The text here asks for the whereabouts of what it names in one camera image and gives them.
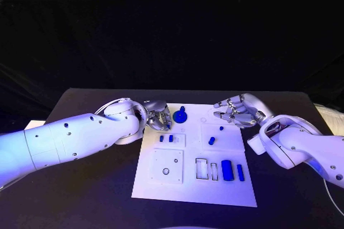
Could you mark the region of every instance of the black curtain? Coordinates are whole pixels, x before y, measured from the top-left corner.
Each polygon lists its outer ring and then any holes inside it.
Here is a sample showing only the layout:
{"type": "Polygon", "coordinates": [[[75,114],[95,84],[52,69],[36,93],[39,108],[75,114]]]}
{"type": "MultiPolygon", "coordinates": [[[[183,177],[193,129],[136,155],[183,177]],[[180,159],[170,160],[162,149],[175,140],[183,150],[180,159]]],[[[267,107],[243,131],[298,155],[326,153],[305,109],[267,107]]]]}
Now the black curtain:
{"type": "Polygon", "coordinates": [[[303,91],[344,108],[342,0],[0,0],[0,32],[3,114],[45,118],[69,87],[303,91]]]}

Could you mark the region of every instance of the robotic arm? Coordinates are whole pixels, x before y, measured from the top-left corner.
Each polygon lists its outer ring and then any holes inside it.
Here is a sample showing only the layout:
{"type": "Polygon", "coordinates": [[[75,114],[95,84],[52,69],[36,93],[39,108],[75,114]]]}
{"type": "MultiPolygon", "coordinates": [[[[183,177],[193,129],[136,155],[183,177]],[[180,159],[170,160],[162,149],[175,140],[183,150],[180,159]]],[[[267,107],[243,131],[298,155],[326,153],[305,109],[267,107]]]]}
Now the robotic arm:
{"type": "Polygon", "coordinates": [[[260,125],[247,143],[257,154],[267,152],[279,166],[289,169],[305,162],[322,178],[344,188],[344,137],[322,136],[315,126],[296,116],[273,116],[263,102],[248,93],[218,102],[228,106],[214,116],[241,128],[260,125]]]}
{"type": "Polygon", "coordinates": [[[144,125],[154,130],[169,130],[172,120],[166,102],[140,104],[121,98],[107,103],[94,114],[1,135],[0,190],[33,171],[76,160],[113,144],[131,143],[143,137],[144,125]]]}

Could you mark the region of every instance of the white board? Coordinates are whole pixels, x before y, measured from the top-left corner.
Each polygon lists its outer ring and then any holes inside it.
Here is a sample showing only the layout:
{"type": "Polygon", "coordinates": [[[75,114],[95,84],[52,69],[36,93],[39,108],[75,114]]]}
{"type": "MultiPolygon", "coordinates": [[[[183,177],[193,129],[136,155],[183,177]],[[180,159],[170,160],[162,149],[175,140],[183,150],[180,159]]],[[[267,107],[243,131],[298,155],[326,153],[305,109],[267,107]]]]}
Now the white board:
{"type": "Polygon", "coordinates": [[[212,105],[167,105],[172,114],[185,106],[188,120],[182,124],[172,122],[169,132],[146,127],[131,197],[257,207],[240,129],[212,115],[215,110],[225,111],[225,107],[214,109],[212,105]],[[175,143],[169,142],[169,135],[173,135],[175,143]],[[214,145],[208,144],[209,137],[215,137],[214,145]],[[202,165],[198,169],[196,158],[206,160],[206,164],[199,160],[202,165]],[[224,181],[222,160],[231,161],[234,181],[224,181]],[[237,164],[243,166],[243,182],[238,180],[237,164]],[[204,172],[204,167],[208,179],[196,179],[196,170],[204,172]],[[212,180],[215,168],[217,180],[212,180]]]}

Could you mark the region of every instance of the table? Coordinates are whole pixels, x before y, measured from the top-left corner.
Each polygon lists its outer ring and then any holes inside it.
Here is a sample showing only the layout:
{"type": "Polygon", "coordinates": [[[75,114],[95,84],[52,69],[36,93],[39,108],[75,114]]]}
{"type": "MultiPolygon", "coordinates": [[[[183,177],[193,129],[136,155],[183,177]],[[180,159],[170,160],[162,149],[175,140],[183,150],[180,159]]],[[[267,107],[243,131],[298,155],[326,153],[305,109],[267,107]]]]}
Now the table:
{"type": "MultiPolygon", "coordinates": [[[[46,123],[92,113],[108,101],[130,97],[170,103],[212,104],[243,91],[111,90],[71,88],[46,123]]],[[[306,119],[324,135],[328,126],[300,92],[250,92],[277,114],[306,119]]],[[[241,130],[257,208],[131,198],[141,140],[29,174],[0,194],[0,228],[341,228],[344,218],[324,182],[306,164],[286,170],[245,141],[258,128],[241,130]]],[[[344,208],[344,189],[328,184],[344,208]]]]}

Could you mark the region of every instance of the small blue cube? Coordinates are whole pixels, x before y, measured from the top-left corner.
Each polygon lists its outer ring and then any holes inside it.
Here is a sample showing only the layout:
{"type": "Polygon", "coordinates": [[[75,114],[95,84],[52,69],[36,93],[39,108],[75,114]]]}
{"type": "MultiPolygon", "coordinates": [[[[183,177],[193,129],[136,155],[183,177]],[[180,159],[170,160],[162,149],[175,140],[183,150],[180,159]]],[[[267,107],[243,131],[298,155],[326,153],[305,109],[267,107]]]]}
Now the small blue cube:
{"type": "Polygon", "coordinates": [[[214,142],[215,142],[215,137],[211,137],[209,138],[209,145],[214,145],[214,142]]]}

